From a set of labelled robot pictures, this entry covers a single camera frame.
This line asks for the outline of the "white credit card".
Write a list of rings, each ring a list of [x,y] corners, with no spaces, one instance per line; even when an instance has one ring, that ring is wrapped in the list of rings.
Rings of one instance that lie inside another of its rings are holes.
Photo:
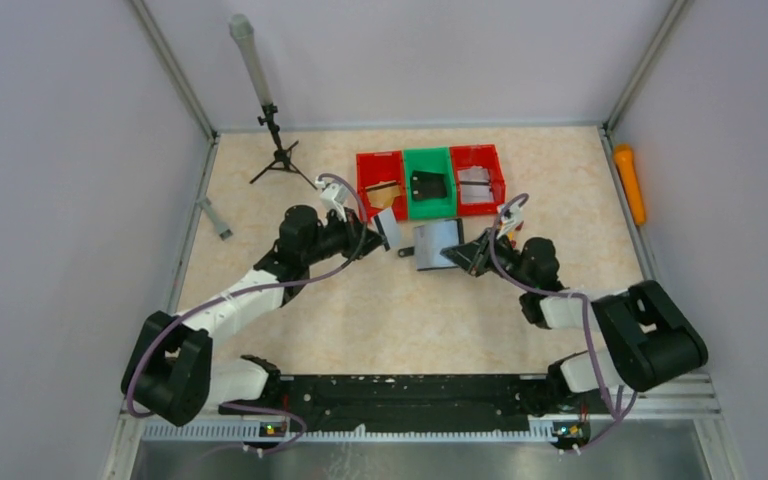
[[[399,223],[391,207],[381,210],[372,217],[375,230],[382,237],[382,245],[386,251],[398,250],[402,242]]]

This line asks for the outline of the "black leather card holder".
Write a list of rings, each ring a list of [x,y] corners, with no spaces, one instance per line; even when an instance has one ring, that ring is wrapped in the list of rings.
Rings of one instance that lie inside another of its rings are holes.
[[[455,269],[458,265],[442,251],[464,242],[463,222],[452,218],[419,225],[413,229],[413,241],[397,254],[399,258],[413,258],[417,271]]]

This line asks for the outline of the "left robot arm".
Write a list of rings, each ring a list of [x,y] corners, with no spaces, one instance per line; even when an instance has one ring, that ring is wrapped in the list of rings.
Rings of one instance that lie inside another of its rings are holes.
[[[215,347],[316,282],[312,265],[341,256],[348,267],[382,246],[368,220],[364,207],[330,209],[320,219],[309,205],[292,206],[272,247],[230,288],[182,313],[149,315],[120,384],[128,413],[157,415],[175,426],[193,420],[217,395]]]

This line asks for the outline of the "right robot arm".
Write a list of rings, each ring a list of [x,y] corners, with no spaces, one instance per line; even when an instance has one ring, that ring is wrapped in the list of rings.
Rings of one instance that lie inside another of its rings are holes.
[[[655,280],[604,294],[570,290],[560,281],[554,243],[543,237],[516,248],[484,232],[441,254],[473,277],[494,273],[523,285],[519,303],[530,324],[580,329],[588,346],[603,339],[604,348],[595,353],[576,353],[548,367],[543,400],[549,405],[601,386],[647,392],[708,362],[705,341]]]

